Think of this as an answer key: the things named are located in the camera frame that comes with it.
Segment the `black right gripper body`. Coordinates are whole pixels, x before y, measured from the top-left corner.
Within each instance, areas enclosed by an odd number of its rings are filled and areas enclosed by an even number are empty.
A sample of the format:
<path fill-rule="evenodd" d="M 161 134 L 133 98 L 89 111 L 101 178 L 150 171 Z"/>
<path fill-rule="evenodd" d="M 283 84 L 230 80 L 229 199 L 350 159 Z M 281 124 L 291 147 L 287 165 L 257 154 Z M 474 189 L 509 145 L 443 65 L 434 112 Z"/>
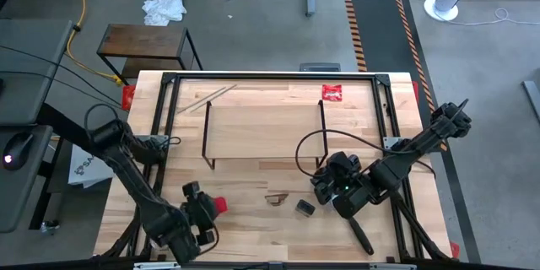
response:
<path fill-rule="evenodd" d="M 367 175 L 337 180 L 332 205 L 342 218 L 352 218 L 369 202 L 373 191 L 373 184 Z"/>

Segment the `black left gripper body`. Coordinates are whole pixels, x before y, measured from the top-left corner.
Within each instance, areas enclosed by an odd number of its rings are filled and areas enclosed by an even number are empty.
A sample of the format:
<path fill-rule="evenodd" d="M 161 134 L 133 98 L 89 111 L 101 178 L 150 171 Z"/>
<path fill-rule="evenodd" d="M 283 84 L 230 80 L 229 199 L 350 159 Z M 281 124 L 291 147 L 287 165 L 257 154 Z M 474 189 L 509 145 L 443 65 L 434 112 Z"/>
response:
<path fill-rule="evenodd" d="M 190 225 L 196 225 L 200 231 L 211 229 L 210 201 L 204 197 L 197 197 L 181 204 L 181 210 L 188 215 Z"/>

